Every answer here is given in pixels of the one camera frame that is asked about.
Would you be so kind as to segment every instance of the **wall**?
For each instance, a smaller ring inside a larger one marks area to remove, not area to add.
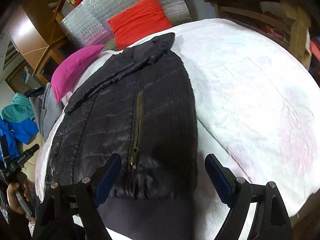
[[[9,74],[24,60],[23,56],[19,53],[8,62],[5,70],[3,70],[5,54],[8,49],[10,37],[6,30],[4,30],[4,33],[2,33],[1,36],[3,38],[2,40],[0,39],[0,83],[2,83],[9,76]]]
[[[217,17],[215,6],[204,0],[185,0],[191,19],[201,21]]]
[[[14,95],[14,92],[5,81],[0,83],[0,110],[10,104]]]

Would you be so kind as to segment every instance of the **bed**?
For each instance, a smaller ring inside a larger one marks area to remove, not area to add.
[[[214,153],[221,164],[250,183],[276,182],[289,216],[320,188],[320,90],[285,49],[225,19],[186,23],[155,33],[174,32],[172,51],[183,61],[196,101],[198,186],[195,239],[214,239],[229,211],[204,169]],[[113,54],[105,51],[84,72],[68,98]],[[44,177],[60,116],[36,163],[36,191],[44,197]],[[255,205],[239,239],[247,239]],[[119,235],[111,234],[113,239]]]

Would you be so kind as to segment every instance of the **blue jacket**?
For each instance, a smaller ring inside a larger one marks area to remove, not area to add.
[[[18,157],[16,139],[22,143],[29,144],[30,138],[38,133],[38,127],[35,122],[26,119],[20,123],[5,122],[0,118],[0,136],[6,135],[8,151],[11,159]],[[2,152],[0,148],[0,161],[2,161]]]

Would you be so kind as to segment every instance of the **hand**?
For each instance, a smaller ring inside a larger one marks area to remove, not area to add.
[[[26,197],[27,201],[30,202],[31,199],[31,193],[30,193],[30,186],[29,186],[29,182],[26,179],[25,182],[23,183],[23,186],[25,187],[25,191],[24,191],[24,196]],[[9,202],[9,206],[10,208],[19,213],[19,214],[25,214],[22,206],[20,205],[16,194],[15,194],[15,190],[17,190],[20,187],[19,183],[10,183],[7,189],[7,196],[8,196],[8,202]]]

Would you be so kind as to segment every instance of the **black puffer jacket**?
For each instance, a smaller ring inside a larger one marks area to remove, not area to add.
[[[195,102],[183,63],[170,51],[173,42],[168,33],[124,49],[76,90],[53,139],[48,184],[77,183],[119,153],[122,170],[109,197],[191,199]]]

